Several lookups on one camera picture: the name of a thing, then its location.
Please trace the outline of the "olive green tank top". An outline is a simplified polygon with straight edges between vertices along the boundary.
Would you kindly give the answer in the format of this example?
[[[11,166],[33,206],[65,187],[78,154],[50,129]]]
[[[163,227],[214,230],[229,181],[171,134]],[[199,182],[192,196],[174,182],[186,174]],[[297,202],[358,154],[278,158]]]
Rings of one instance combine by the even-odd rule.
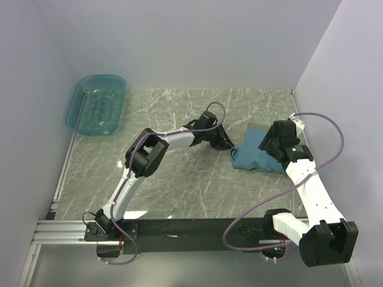
[[[270,128],[270,126],[268,126],[268,125],[258,124],[258,123],[248,123],[248,127],[259,129],[259,130],[262,130],[264,132],[267,132]]]

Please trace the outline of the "blue tank top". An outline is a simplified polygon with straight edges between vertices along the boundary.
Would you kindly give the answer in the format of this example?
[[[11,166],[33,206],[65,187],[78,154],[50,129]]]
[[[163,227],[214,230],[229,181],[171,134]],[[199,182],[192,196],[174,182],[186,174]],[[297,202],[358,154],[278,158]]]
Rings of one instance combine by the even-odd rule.
[[[259,149],[261,141],[267,132],[247,127],[241,146],[230,149],[230,158],[234,169],[273,172],[284,174],[284,169],[276,159]]]

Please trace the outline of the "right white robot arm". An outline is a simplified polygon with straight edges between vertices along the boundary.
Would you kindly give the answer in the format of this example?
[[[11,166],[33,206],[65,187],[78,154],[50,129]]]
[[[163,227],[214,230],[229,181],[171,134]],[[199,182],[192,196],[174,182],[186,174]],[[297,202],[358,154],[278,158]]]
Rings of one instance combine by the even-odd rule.
[[[305,208],[304,223],[287,209],[268,210],[263,218],[263,233],[271,239],[285,235],[299,248],[308,267],[348,263],[358,236],[355,222],[347,221],[326,191],[307,145],[300,144],[301,120],[277,120],[259,145],[275,158],[296,190]]]

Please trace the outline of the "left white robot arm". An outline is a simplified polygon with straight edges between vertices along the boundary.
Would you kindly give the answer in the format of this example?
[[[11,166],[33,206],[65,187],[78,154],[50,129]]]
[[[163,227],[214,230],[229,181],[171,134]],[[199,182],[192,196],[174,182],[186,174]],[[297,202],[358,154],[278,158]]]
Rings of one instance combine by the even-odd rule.
[[[203,141],[219,151],[234,147],[223,126],[217,123],[215,114],[209,111],[204,111],[198,119],[170,132],[144,129],[125,154],[124,171],[115,191],[95,215],[98,233],[105,240],[115,239],[120,232],[117,222],[123,219],[138,187],[158,169],[165,154]]]

